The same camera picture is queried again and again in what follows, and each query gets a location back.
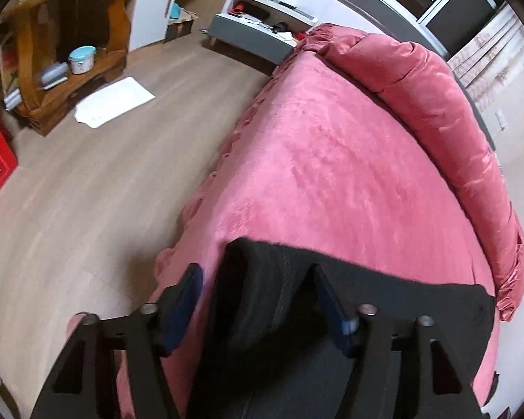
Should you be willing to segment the black fleece pants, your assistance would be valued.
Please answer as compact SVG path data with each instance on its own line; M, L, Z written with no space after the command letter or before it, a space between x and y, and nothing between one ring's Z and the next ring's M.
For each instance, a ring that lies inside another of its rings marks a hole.
M336 347L310 277L362 268L240 238L225 249L210 301L190 418L339 418L353 368ZM494 300L485 290L485 352Z

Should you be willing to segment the pink bed sheet mattress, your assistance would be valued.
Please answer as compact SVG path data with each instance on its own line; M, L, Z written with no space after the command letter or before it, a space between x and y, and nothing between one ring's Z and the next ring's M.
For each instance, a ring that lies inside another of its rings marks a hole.
M180 239L156 260L161 287L196 262L211 288L225 246L247 236L496 296L444 174L379 97L314 52L257 96L182 217Z

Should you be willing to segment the white paper sheet on floor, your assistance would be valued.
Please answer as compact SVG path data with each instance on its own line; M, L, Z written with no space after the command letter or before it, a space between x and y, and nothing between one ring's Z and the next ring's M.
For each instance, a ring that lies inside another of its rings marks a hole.
M80 101L75 107L74 118L95 130L154 98L135 78L127 77Z

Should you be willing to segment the pink rolled comforter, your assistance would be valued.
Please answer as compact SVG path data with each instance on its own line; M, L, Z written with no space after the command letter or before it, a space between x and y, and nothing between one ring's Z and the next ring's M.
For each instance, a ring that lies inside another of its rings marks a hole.
M451 68L415 42L324 24L295 48L312 51L379 97L444 174L491 267L500 317L524 298L524 230L494 150Z

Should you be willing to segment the teal lidded white pot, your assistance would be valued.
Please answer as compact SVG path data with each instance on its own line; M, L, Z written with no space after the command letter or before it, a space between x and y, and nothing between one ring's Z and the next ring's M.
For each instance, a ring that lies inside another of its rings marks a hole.
M82 75L91 71L94 67L96 48L92 45L83 45L69 54L70 70L75 75Z

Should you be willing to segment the wooden desk shelf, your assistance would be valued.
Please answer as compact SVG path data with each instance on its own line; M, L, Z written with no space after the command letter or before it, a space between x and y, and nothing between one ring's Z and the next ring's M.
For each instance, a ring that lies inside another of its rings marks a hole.
M129 53L129 0L11 0L0 14L17 48L21 103L14 113L38 134L47 135L73 108L102 83L120 77ZM97 49L89 72L74 74L46 90L41 73L69 59L80 46Z

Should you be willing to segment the white grey bedside cabinet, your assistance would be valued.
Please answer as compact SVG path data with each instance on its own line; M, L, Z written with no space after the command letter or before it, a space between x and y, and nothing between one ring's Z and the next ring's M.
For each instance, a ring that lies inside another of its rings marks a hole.
M316 23L315 16L279 0L226 0L207 34L279 65Z

